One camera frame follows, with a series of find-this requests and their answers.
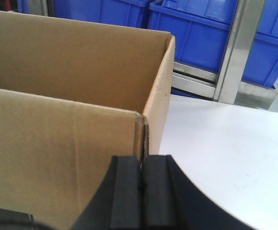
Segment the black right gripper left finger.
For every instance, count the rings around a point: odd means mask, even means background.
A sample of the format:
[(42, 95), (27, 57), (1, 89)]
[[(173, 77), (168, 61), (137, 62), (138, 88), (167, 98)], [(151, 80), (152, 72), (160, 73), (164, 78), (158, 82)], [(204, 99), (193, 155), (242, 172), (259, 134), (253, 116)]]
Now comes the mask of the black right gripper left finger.
[(139, 230), (140, 163), (134, 156), (112, 156), (103, 181), (72, 230)]

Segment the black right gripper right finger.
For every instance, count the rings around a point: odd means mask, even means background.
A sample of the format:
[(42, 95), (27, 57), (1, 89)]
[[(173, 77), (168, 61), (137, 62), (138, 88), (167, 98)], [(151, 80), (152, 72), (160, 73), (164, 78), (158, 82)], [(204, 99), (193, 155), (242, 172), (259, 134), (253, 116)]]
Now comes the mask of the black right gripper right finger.
[(147, 230), (239, 230), (241, 223), (205, 196), (170, 155), (143, 163)]

